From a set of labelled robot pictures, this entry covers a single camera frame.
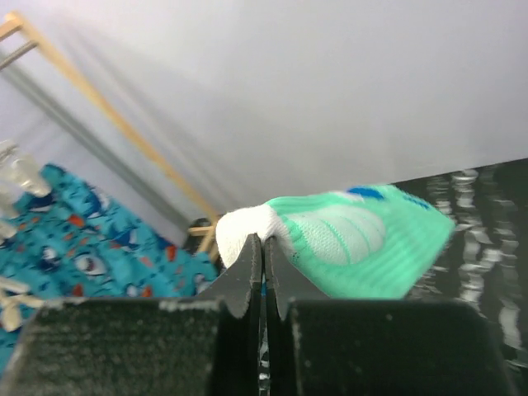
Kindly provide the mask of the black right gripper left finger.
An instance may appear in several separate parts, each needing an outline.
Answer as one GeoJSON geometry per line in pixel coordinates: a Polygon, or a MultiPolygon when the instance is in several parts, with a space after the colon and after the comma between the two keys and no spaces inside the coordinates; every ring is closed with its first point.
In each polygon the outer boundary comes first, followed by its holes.
{"type": "Polygon", "coordinates": [[[62,298],[23,328],[4,395],[256,395],[262,250],[197,296],[62,298]]]}

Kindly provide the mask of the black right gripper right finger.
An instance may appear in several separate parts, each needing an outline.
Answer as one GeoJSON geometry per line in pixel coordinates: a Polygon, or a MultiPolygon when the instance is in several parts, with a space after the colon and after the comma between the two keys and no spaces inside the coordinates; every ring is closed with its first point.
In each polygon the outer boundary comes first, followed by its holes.
{"type": "Polygon", "coordinates": [[[331,298],[263,248],[273,395],[517,395],[488,324],[454,300],[331,298]]]}

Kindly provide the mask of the mint green sock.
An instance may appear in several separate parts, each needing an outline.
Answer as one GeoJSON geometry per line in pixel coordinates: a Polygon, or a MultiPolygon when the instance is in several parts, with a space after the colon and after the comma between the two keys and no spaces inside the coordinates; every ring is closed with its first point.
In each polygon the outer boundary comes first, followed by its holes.
{"type": "Polygon", "coordinates": [[[321,291],[347,299],[402,299],[434,265],[455,222],[394,185],[281,196],[225,214],[215,227],[226,267],[248,236],[274,238],[321,291]]]}

